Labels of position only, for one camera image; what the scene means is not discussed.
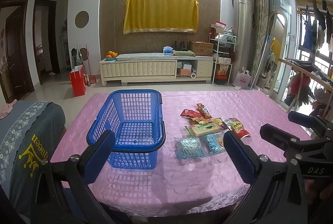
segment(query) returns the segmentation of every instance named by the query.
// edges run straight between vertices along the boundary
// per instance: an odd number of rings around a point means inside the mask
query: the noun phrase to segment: pink plastic bag
[[[244,71],[238,72],[236,74],[236,77],[235,77],[234,81],[232,82],[232,84],[234,86],[239,86],[242,89],[247,89],[247,86],[251,82],[251,79],[252,79],[252,77],[250,76],[249,72],[244,70]]]

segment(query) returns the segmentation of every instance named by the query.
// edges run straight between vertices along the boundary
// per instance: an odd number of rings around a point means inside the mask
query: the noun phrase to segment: door frame
[[[35,13],[37,6],[47,6],[49,8],[48,14],[48,38],[49,38],[49,52],[51,59],[52,72],[55,74],[60,73],[59,61],[58,61],[58,53],[57,53],[57,41],[56,41],[56,8],[57,2],[49,1],[49,0],[35,0],[34,3],[34,12],[32,18],[32,39],[34,44],[34,55],[35,55],[35,63],[37,69],[37,52],[35,45]]]
[[[291,18],[293,19],[293,21],[290,22],[290,31],[287,31],[287,35],[289,36],[288,37],[288,43],[285,43],[284,46],[287,47],[287,54],[286,54],[286,57],[287,58],[294,58],[294,53],[295,53],[295,50],[297,49],[297,44],[296,44],[296,35],[297,35],[297,6],[296,6],[296,0],[294,0],[293,2],[293,7],[291,9],[292,11],[292,14],[291,14]],[[269,0],[269,10],[270,12],[273,11],[273,0]],[[294,50],[292,51],[292,42],[294,42]],[[284,71],[283,71],[283,74],[282,74],[282,79],[281,79],[281,83],[280,83],[280,87],[279,87],[279,90],[278,92],[275,92],[273,90],[272,92],[272,95],[271,97],[277,101],[282,101],[282,97],[284,95],[284,91],[285,91],[285,86],[286,84],[288,83],[288,80],[289,80],[289,74],[290,74],[290,71],[291,71],[291,67],[288,66],[288,65],[285,65],[284,66]]]
[[[25,21],[26,21],[28,0],[3,0],[0,3],[0,8],[10,7],[10,6],[20,6],[20,17],[19,17],[20,55],[21,55],[21,62],[23,64],[24,80],[26,83],[27,91],[29,93],[32,93],[35,90],[35,88],[32,83],[30,75],[30,68],[27,57],[26,39],[25,39]]]

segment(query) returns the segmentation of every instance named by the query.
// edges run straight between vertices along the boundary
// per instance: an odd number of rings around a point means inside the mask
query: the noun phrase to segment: beige curtain
[[[260,63],[260,57],[262,54],[262,47],[265,42],[267,22],[269,15],[269,5],[268,0],[254,0],[254,22],[256,25],[256,44],[255,44],[255,54],[252,66],[252,76],[254,77]]]

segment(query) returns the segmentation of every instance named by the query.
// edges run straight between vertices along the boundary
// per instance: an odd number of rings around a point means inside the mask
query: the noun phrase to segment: person's hand
[[[305,183],[305,194],[308,204],[312,204],[318,195],[321,200],[327,200],[333,194],[333,183],[325,187],[320,193],[312,188],[313,183],[314,180],[306,180]]]

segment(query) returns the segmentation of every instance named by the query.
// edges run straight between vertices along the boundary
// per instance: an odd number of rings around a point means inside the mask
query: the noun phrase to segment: yellow cloth
[[[275,37],[273,37],[271,49],[275,55],[274,62],[277,64],[279,62],[279,58],[280,58],[281,44]]]
[[[127,0],[124,34],[130,32],[196,32],[196,0]]]

